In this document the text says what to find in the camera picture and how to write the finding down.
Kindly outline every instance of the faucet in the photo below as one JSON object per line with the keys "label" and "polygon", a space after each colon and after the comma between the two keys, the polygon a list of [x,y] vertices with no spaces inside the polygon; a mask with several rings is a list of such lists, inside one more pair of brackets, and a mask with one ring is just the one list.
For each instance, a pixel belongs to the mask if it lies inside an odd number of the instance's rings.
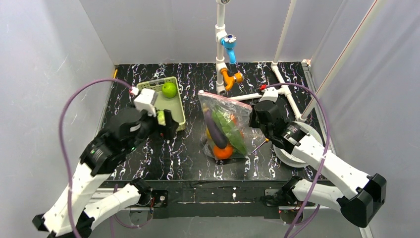
{"label": "faucet", "polygon": [[220,44],[226,49],[230,64],[236,63],[235,53],[233,52],[233,48],[236,45],[236,37],[229,34],[220,39]]}

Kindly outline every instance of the robotic arm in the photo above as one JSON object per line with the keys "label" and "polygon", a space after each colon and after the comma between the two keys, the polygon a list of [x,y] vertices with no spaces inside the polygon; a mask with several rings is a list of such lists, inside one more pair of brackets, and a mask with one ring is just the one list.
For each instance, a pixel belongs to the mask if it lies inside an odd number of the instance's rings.
{"label": "robotic arm", "polygon": [[[155,91],[143,89],[134,100],[134,106],[112,117],[80,156],[72,178],[72,208],[74,223],[82,237],[87,238],[103,220],[139,203],[142,196],[151,191],[147,183],[137,178],[118,192],[87,205],[98,187],[141,142],[156,132],[165,139],[175,136],[179,123],[168,110],[163,111],[165,123],[158,123],[154,108],[156,98]],[[74,237],[67,210],[68,188],[49,211],[32,220],[38,230],[50,233],[48,238]]]}
{"label": "robotic arm", "polygon": [[[317,168],[323,157],[324,147],[308,131],[295,122],[288,122],[283,108],[277,105],[274,87],[267,88],[250,114],[250,127],[259,128],[267,139],[287,153]],[[330,150],[325,155],[322,174],[334,186],[317,184],[309,199],[340,211],[352,224],[366,227],[385,202],[386,179],[380,174],[370,176],[350,166]],[[292,177],[277,199],[289,204],[303,201],[312,183],[301,177]]]}

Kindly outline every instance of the countertop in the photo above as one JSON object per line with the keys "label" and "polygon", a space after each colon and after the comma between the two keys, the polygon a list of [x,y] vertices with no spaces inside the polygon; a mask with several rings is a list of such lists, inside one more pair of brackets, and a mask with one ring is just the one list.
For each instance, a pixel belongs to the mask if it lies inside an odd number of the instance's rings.
{"label": "countertop", "polygon": [[[228,65],[229,74],[239,71],[243,73],[245,79],[241,84],[235,84],[226,97],[256,93],[262,84],[277,83],[269,66],[270,63],[265,62]],[[287,82],[307,86],[300,62],[281,62],[279,69]],[[118,166],[110,176],[110,180],[132,180],[137,177],[147,180],[288,180],[294,175],[309,180],[314,179],[316,171],[313,168],[292,168],[279,161],[270,142],[248,159],[232,159],[217,163],[215,159],[203,154],[205,127],[198,91],[203,89],[206,92],[216,93],[214,63],[124,64],[119,65],[117,70],[116,77],[133,86],[139,82],[158,78],[177,77],[187,127],[184,131],[179,131],[174,140],[163,141],[155,138],[145,141],[127,157],[126,162]],[[302,112],[311,97],[300,88],[290,89]],[[282,97],[285,102],[283,107],[292,120],[293,112],[285,97]],[[102,126],[131,100],[125,87],[114,83]],[[306,123],[321,134],[314,111]],[[254,144],[257,146],[261,142],[262,140],[256,140]]]}

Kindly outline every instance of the green apple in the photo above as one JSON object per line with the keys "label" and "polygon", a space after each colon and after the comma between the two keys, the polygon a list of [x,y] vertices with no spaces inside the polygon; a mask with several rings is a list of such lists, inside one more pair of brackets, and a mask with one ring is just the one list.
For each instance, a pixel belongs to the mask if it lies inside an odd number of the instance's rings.
{"label": "green apple", "polygon": [[174,83],[165,83],[162,86],[162,93],[167,98],[173,98],[176,95],[176,85]]}

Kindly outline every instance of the orange faucet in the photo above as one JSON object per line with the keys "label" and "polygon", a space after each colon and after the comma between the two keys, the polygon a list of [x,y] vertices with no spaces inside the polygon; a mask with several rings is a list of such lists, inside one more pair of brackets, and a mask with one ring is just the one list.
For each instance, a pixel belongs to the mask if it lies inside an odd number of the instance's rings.
{"label": "orange faucet", "polygon": [[230,91],[232,89],[233,83],[242,83],[244,79],[244,76],[239,72],[233,76],[229,76],[226,68],[221,69],[220,73],[223,75],[223,81],[226,83],[226,91]]}

